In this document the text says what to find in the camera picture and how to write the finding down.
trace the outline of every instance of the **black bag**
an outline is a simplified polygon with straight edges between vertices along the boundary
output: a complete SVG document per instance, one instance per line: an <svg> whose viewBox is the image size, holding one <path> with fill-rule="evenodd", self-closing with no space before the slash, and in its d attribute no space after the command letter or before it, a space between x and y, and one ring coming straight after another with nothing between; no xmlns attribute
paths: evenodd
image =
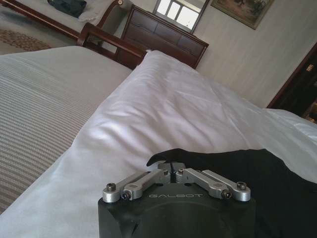
<svg viewBox="0 0 317 238"><path fill-rule="evenodd" d="M57 10L77 18L83 12L87 4L83 0L48 0L48 3Z"/></svg>

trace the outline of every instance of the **silver metal bracket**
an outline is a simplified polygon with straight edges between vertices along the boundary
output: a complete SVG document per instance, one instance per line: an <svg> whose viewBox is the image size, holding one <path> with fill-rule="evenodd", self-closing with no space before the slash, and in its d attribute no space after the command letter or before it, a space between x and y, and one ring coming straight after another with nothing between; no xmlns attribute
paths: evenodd
<svg viewBox="0 0 317 238"><path fill-rule="evenodd" d="M139 180L127 184L121 196L124 200L134 200L142 197L143 191L154 183L167 183L170 181L170 173L167 170L154 170Z"/></svg>
<svg viewBox="0 0 317 238"><path fill-rule="evenodd" d="M216 180L217 182L221 182L225 184L229 188L235 200L241 201L241 202L247 202L251 199L251 190L247 187L247 185L244 182L235 183L210 170L204 170L202 171L202 174L206 175L207 177L211 179Z"/></svg>
<svg viewBox="0 0 317 238"><path fill-rule="evenodd" d="M211 197L218 199L233 198L237 201L249 201L251 190L244 182L232 182L210 170L202 172L194 169L186 169L183 164L175 174L178 183L195 183L205 189ZM155 183L170 183L171 170L166 166L149 173L137 172L121 182L114 184L108 183L103 190L103 201L112 203L123 200L134 200L142 197L143 191Z"/></svg>
<svg viewBox="0 0 317 238"><path fill-rule="evenodd" d="M219 199L231 198L231 193L225 184L214 181L194 169L179 170L176 173L176 181L181 183L195 183L207 190L211 197Z"/></svg>
<svg viewBox="0 0 317 238"><path fill-rule="evenodd" d="M126 184L134 182L146 174L147 173L145 172L136 172L135 174L125 178L117 184L112 183L114 184L114 189L109 189L109 184L107 184L107 187L103 190L103 201L107 203L118 201L121 197L121 194L123 193L123 189Z"/></svg>

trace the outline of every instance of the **framed painting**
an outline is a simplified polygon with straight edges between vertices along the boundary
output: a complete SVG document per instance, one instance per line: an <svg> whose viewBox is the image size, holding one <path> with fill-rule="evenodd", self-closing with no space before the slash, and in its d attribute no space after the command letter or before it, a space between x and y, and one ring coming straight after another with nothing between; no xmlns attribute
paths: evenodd
<svg viewBox="0 0 317 238"><path fill-rule="evenodd" d="M211 6L256 29L274 0L212 0Z"/></svg>

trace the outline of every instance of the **wooden bed frame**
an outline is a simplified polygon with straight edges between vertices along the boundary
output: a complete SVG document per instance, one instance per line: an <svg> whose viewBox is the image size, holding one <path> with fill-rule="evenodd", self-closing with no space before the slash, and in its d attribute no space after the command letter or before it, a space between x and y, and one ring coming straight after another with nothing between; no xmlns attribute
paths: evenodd
<svg viewBox="0 0 317 238"><path fill-rule="evenodd" d="M27 7L26 5L23 5L21 3L19 3L16 0L0 0L0 3L2 3L3 6L6 6L8 8L13 9L16 12L19 12L27 17L30 17L56 31L61 32L62 34L73 38L74 40L77 40L80 32L77 32L37 11L34 11L33 9ZM103 26L103 24L105 23L107 17L109 16L109 14L111 13L112 9L117 6L117 5L122 5L123 4L123 0L114 0L111 5L108 7L108 9L106 10L106 12L104 13L104 15L102 16L100 22L96 25L97 27L101 28Z"/></svg>
<svg viewBox="0 0 317 238"><path fill-rule="evenodd" d="M130 54L134 57L134 65L129 67L131 69L134 69L136 65L140 64L146 54L146 52L140 48L137 48L136 46L116 37L113 36L102 29L94 26L91 23L86 23L83 30L81 31L78 40L77 40L77 45L78 46L83 46L85 48L91 49L101 55L104 55L118 63L121 63L118 58L117 54L112 53L104 48L101 47L101 45L96 45L94 43L91 43L88 41L88 38L90 36L97 37L101 39L102 41L105 41L115 47L118 47L122 51L125 51L127 54Z"/></svg>

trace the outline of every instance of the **wooden door frame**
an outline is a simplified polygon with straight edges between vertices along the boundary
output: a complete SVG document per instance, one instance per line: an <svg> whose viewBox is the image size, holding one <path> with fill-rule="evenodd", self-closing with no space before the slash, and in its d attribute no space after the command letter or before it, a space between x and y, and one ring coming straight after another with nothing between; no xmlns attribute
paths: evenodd
<svg viewBox="0 0 317 238"><path fill-rule="evenodd" d="M311 56L317 55L317 43L313 46L313 48L308 52L308 54L305 56L305 58L302 60L302 62L299 64L299 66L295 69L295 71L291 74L289 79L286 81L286 83L282 86L282 88L278 91L278 93L275 95L273 100L269 103L267 108L277 108L278 102L283 98L284 95L286 95L291 88L289 85L296 79L297 74L306 67L306 64L308 63L308 60L311 58Z"/></svg>

